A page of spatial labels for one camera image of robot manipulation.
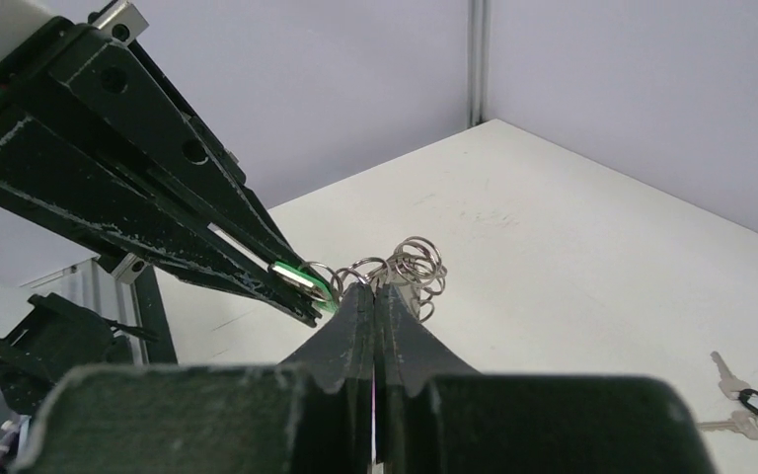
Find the green key tag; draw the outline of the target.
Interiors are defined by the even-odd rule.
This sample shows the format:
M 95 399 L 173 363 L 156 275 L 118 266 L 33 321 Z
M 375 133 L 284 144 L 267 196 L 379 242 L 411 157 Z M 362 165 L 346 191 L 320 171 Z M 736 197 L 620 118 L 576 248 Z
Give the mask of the green key tag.
M 308 296 L 319 311 L 335 313 L 338 310 L 338 299 L 329 286 L 320 279 L 283 262 L 270 264 L 268 271 Z

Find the silver metal ring disc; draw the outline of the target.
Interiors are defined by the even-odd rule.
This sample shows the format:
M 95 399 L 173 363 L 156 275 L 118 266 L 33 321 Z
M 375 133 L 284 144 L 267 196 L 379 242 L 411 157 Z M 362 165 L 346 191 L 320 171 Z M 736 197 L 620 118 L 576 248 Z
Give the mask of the silver metal ring disc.
M 365 257 L 340 268 L 307 262 L 297 269 L 326 283 L 339 306 L 350 283 L 363 283 L 374 291 L 393 285 L 419 323 L 433 316 L 434 299 L 444 293 L 448 276 L 438 247 L 421 236 L 404 239 L 388 257 Z

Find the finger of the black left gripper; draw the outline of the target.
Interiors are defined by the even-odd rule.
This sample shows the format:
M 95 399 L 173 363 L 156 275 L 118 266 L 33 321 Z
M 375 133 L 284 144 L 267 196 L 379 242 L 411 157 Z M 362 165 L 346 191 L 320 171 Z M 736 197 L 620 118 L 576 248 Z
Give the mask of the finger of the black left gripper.
M 0 60 L 0 112 L 9 106 L 149 197 L 216 224 L 266 263 L 301 264 L 236 159 L 141 47 L 133 26 L 45 21 Z M 131 254 L 2 191 L 0 206 L 97 253 Z
M 0 112 L 0 191 L 190 284 L 262 301 L 314 327 L 312 302 L 173 203 L 149 197 L 27 112 Z

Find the silver key under yellow tag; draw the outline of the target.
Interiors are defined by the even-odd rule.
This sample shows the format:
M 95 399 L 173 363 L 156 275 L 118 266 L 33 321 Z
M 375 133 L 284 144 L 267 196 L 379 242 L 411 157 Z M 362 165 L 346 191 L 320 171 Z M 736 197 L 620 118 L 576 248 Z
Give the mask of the silver key under yellow tag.
M 721 421 L 698 422 L 696 427 L 702 432 L 728 431 L 758 440 L 758 416 L 747 410 L 733 411 Z

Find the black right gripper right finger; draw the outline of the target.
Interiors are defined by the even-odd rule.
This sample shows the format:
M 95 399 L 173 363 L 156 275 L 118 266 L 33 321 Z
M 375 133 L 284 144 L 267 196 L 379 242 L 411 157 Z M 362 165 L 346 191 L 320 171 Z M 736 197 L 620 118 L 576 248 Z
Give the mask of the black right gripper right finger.
M 679 395 L 644 376 L 489 374 L 401 290 L 374 306 L 376 448 L 389 473 L 712 473 Z

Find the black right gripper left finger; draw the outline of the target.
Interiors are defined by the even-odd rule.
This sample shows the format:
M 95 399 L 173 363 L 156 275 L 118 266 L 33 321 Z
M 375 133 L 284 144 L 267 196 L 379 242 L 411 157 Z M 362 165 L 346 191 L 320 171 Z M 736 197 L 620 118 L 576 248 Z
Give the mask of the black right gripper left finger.
M 14 473 L 367 473 L 374 295 L 361 283 L 275 365 L 86 365 L 45 399 Z

